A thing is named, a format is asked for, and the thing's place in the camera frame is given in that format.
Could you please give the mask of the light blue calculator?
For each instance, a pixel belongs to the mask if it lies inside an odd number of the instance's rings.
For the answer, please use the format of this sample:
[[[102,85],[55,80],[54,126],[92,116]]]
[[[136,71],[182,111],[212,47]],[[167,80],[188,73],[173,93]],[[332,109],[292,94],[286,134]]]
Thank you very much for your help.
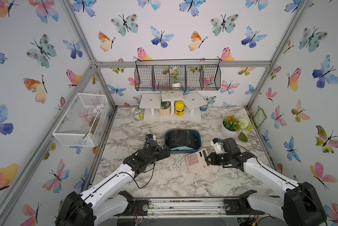
[[[173,147],[171,148],[171,150],[174,150],[174,151],[181,151],[181,150],[184,150],[184,151],[190,151],[190,150],[196,150],[195,148],[192,148],[192,147],[188,147],[188,146],[182,146],[182,147]]]

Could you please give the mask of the pink calculator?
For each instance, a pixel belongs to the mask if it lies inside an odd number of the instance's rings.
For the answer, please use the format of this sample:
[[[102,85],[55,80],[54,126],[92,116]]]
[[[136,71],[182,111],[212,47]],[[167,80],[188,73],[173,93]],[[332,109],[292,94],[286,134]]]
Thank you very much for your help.
[[[211,167],[211,165],[206,162],[206,157],[208,156],[208,154],[209,153],[207,149],[204,148],[185,157],[190,174],[195,174],[207,170]]]

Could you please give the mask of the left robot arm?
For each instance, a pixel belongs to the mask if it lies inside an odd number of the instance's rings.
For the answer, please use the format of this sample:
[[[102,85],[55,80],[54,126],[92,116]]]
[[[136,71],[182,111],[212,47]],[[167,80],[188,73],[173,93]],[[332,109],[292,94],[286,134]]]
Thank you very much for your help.
[[[63,201],[55,225],[97,226],[123,213],[134,197],[122,187],[146,172],[149,165],[170,157],[170,152],[170,147],[159,146],[154,136],[147,135],[143,148],[125,158],[111,175],[80,194],[70,193]]]

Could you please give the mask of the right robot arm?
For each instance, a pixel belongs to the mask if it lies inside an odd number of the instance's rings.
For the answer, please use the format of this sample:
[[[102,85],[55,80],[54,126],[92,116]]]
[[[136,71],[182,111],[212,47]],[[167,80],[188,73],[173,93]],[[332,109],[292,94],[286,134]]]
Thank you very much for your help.
[[[299,183],[283,176],[260,162],[250,151],[241,151],[233,138],[211,141],[214,152],[205,160],[212,166],[233,168],[245,172],[268,186],[275,196],[260,195],[251,189],[235,201],[224,201],[228,215],[266,213],[289,226],[319,226],[327,223],[327,216],[314,186]]]

